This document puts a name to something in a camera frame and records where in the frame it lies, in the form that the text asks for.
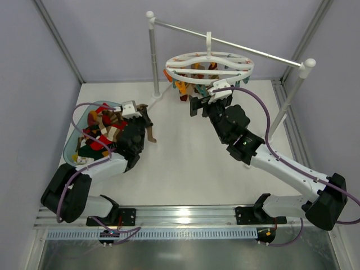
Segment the brown striped sock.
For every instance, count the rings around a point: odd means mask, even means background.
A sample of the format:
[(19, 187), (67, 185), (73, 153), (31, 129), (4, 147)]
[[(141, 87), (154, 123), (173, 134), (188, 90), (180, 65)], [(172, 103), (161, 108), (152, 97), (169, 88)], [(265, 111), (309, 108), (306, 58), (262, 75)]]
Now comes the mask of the brown striped sock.
[(120, 114), (111, 110), (102, 110), (97, 116), (97, 122), (101, 139), (107, 143), (116, 143), (127, 126), (127, 122), (122, 120)]

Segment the red sock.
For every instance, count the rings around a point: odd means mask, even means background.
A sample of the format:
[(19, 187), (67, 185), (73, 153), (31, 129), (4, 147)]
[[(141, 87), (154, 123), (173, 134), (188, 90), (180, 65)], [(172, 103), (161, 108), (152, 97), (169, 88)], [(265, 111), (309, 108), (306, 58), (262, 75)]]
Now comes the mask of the red sock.
[(108, 146), (110, 144), (112, 144), (112, 141), (109, 141), (104, 135), (101, 135), (96, 141), (90, 144), (90, 148), (95, 151), (100, 151), (105, 148), (105, 145)]

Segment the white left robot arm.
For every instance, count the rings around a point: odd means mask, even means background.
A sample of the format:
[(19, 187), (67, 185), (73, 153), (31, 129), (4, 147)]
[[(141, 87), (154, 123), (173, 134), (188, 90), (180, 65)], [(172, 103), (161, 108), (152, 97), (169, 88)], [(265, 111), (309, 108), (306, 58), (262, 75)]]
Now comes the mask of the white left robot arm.
[(121, 216), (119, 204), (106, 195), (91, 196), (91, 186), (133, 169), (145, 138), (152, 136), (152, 127), (148, 116), (127, 119), (111, 155), (85, 166), (60, 165), (40, 198), (41, 204), (56, 214), (59, 223), (87, 217), (89, 226), (97, 222), (116, 225)]

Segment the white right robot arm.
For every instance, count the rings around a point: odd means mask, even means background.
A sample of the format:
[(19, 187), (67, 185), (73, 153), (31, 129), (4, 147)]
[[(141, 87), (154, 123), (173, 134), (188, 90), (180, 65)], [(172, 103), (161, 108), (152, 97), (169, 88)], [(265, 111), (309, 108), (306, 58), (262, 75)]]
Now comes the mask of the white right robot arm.
[(336, 224), (348, 199), (344, 177), (315, 172), (301, 164), (270, 151), (264, 139), (248, 130), (250, 119), (240, 105), (231, 105), (232, 97), (210, 102), (209, 97), (190, 98), (190, 115), (209, 118), (222, 144), (235, 160), (261, 169), (296, 189), (298, 196), (262, 194), (252, 207), (239, 214), (247, 224), (266, 224), (273, 218), (306, 218), (314, 226), (330, 231)]

